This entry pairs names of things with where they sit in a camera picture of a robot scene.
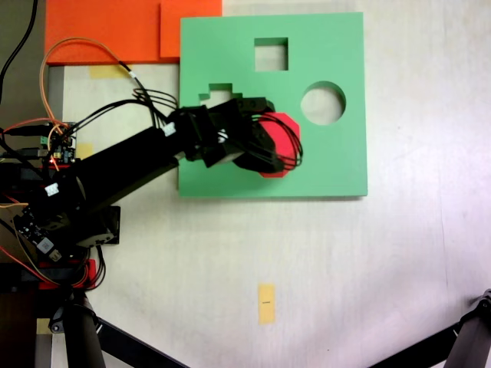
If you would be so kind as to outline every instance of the tripod leg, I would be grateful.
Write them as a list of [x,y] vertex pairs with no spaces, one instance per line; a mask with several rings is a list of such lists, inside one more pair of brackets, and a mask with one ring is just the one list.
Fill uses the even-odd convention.
[[491,347],[491,330],[482,316],[467,320],[448,356],[445,368],[484,368]]
[[133,368],[189,368],[109,322],[102,319],[99,322],[102,350],[127,365]]
[[106,368],[93,315],[89,310],[76,305],[68,307],[64,313],[63,327],[70,368]]
[[456,339],[454,331],[459,328],[458,323],[454,324],[371,368],[431,368],[448,357]]

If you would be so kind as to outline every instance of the puzzle-shaped hole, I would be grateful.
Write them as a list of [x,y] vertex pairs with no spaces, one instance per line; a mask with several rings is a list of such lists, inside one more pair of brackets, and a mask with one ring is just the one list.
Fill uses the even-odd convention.
[[287,38],[256,38],[254,50],[255,71],[288,70]]
[[242,94],[234,94],[231,83],[210,84],[209,93],[200,94],[199,102],[206,107],[214,107],[223,104],[232,98],[240,98]]

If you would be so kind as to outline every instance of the yellow sticky note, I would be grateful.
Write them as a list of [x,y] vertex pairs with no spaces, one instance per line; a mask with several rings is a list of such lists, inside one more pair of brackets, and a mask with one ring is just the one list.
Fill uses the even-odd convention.
[[275,322],[275,285],[259,284],[259,324]]
[[86,159],[92,156],[94,153],[94,146],[92,143],[77,143],[77,149],[75,150],[75,155],[78,159]]
[[91,79],[119,79],[129,78],[128,72],[120,65],[91,65],[89,66]]
[[51,335],[49,329],[49,318],[38,318],[37,322],[37,335]]

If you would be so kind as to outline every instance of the orange foam sheet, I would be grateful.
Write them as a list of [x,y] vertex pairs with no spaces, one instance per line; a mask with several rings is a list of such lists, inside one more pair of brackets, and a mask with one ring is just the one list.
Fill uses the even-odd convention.
[[[128,64],[178,62],[180,19],[221,14],[222,0],[46,0],[44,50],[63,38],[87,37],[103,42]],[[74,42],[53,52],[48,64],[115,60],[97,46]]]
[[220,17],[222,0],[162,0],[160,6],[160,58],[165,63],[180,60],[181,18]]

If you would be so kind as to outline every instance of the green board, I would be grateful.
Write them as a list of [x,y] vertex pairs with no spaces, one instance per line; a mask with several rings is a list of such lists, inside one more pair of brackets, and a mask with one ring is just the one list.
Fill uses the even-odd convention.
[[[288,44],[288,70],[255,71],[255,45],[275,42]],[[233,163],[207,169],[181,161],[181,196],[367,195],[361,13],[183,19],[181,105],[200,105],[210,89],[226,84],[234,94],[268,98],[300,125],[303,163],[285,178],[265,179]],[[345,99],[343,115],[327,126],[313,124],[301,109],[317,85]]]

